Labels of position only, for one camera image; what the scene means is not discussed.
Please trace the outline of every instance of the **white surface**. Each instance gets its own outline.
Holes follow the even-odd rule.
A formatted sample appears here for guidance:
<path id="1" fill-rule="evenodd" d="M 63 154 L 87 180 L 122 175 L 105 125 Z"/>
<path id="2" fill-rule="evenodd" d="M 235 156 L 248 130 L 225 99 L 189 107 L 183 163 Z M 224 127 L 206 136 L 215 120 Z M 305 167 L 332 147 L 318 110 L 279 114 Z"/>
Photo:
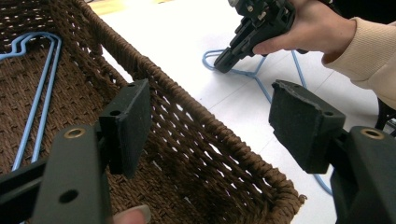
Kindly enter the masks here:
<path id="1" fill-rule="evenodd" d="M 142 54 L 204 105 L 217 119 L 239 135 L 252 150 L 272 163 L 308 197 L 292 223 L 335 223 L 332 197 L 312 175 L 307 175 L 276 140 L 268 124 L 270 104 L 257 83 L 249 77 L 206 69 L 202 56 L 207 50 L 224 49 L 234 37 L 241 17 L 226 0 L 176 0 L 166 4 L 131 1 L 131 9 L 102 19 Z M 374 126 L 377 102 L 371 91 L 324 68 L 321 54 L 297 54 L 309 90 L 346 114 L 345 128 Z M 246 58 L 237 67 L 254 70 L 260 57 Z M 269 92 L 276 79 L 300 83 L 290 52 L 268 56 L 259 78 Z M 324 176 L 329 183 L 330 172 Z"/>

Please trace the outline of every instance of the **fingernail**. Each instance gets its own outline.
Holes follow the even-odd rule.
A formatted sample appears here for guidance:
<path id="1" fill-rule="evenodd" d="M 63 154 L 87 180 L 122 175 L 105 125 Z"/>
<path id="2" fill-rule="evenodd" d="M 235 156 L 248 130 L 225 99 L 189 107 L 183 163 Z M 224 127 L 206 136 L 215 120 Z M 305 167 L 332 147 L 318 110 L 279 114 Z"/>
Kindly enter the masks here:
<path id="1" fill-rule="evenodd" d="M 254 54 L 258 54 L 258 53 L 256 52 L 256 51 L 257 51 L 257 48 L 256 48 L 256 47 L 254 47 L 252 51 L 253 51 Z"/>
<path id="2" fill-rule="evenodd" d="M 151 211 L 149 210 L 149 207 L 145 204 L 133 207 L 130 209 L 131 210 L 140 210 L 143 213 L 143 216 L 145 217 L 146 223 L 149 223 L 151 221 Z"/>

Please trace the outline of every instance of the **sleeve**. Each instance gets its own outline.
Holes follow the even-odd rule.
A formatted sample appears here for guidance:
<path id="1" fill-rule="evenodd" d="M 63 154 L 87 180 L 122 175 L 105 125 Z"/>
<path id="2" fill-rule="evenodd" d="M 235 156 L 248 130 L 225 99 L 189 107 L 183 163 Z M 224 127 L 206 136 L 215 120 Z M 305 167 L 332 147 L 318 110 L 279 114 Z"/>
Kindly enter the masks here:
<path id="1" fill-rule="evenodd" d="M 353 18 L 356 34 L 336 60 L 322 63 L 349 77 L 352 83 L 373 90 L 384 103 L 396 109 L 396 22 L 389 25 Z"/>

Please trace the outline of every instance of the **wicker basket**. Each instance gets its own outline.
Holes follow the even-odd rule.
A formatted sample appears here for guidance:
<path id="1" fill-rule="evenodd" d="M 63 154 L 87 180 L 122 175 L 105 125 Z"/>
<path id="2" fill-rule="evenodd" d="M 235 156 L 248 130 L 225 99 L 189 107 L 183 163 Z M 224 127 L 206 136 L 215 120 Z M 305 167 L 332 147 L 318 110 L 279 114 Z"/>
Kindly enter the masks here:
<path id="1" fill-rule="evenodd" d="M 108 27 L 84 1 L 1 0 L 0 52 L 27 32 L 63 39 L 40 157 L 51 139 L 73 124 L 94 124 L 127 85 L 102 56 L 102 47 L 134 80 L 147 78 L 152 128 L 133 180 L 110 175 L 113 212 L 139 204 L 151 223 L 290 223 L 304 196 L 291 181 L 250 151 L 240 138 L 192 99 L 158 66 Z M 0 62 L 0 174 L 11 170 L 49 43 Z M 22 165 L 29 163 L 38 122 Z"/>

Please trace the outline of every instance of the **finger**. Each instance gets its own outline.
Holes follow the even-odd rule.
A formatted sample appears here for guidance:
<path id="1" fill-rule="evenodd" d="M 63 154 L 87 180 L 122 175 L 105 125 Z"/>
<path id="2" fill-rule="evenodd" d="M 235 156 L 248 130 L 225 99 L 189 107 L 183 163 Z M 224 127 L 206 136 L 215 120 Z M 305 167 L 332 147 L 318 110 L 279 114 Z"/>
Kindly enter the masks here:
<path id="1" fill-rule="evenodd" d="M 269 54 L 281 49 L 295 49 L 290 35 L 280 35 L 261 42 L 253 48 L 255 54 Z"/>
<path id="2" fill-rule="evenodd" d="M 146 224 L 151 220 L 151 212 L 147 205 L 141 205 L 118 213 L 113 219 L 115 224 Z"/>

